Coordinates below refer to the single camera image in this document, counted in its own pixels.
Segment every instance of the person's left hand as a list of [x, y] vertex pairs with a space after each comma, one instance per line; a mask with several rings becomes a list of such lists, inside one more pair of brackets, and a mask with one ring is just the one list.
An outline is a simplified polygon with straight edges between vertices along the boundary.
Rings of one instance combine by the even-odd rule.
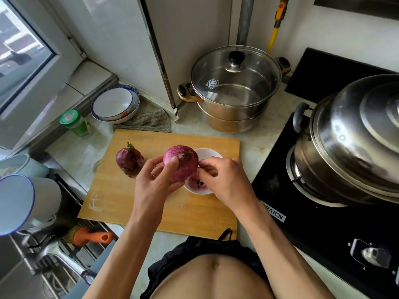
[[166, 197], [184, 185], [184, 181], [171, 178], [179, 166], [178, 157], [174, 156], [165, 167], [155, 167], [162, 162], [162, 158], [158, 156], [147, 160], [137, 175], [131, 216], [131, 220], [141, 221], [155, 229], [161, 223]]

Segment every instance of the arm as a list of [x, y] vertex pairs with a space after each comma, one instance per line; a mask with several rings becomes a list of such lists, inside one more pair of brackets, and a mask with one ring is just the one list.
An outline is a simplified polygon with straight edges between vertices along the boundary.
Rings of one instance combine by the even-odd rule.
[[162, 220], [169, 193], [184, 185], [171, 181], [179, 160], [154, 168], [162, 156], [148, 160], [136, 177], [132, 216], [83, 299], [128, 299], [147, 255], [152, 237]]
[[248, 232], [278, 299], [334, 298], [256, 198], [239, 159], [211, 157], [200, 166], [217, 169], [217, 176], [198, 169], [199, 177]]

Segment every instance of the lid knob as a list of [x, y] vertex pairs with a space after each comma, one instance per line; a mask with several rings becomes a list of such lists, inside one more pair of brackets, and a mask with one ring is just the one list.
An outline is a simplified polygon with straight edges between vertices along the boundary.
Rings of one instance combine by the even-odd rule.
[[240, 65], [245, 59], [245, 55], [242, 51], [234, 50], [229, 53], [229, 61], [232, 65], [238, 66]]

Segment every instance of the stacked bowl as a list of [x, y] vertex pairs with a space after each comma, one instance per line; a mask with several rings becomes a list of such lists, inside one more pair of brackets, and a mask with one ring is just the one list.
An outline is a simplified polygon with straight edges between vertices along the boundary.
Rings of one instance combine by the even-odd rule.
[[140, 94], [130, 85], [115, 85], [104, 90], [91, 104], [91, 114], [109, 124], [130, 120], [138, 111]]

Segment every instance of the wooden cutting board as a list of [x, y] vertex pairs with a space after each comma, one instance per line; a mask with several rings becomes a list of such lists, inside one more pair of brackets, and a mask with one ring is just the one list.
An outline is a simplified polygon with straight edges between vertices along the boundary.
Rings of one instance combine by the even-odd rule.
[[[127, 177], [115, 162], [117, 152], [129, 141], [144, 159], [163, 155], [175, 145], [209, 148], [223, 157], [239, 157], [240, 141], [231, 138], [115, 130], [97, 169], [79, 218], [126, 225], [133, 209], [135, 178]], [[160, 231], [217, 239], [231, 228], [237, 238], [237, 218], [214, 194], [196, 195], [184, 187], [165, 202]]]

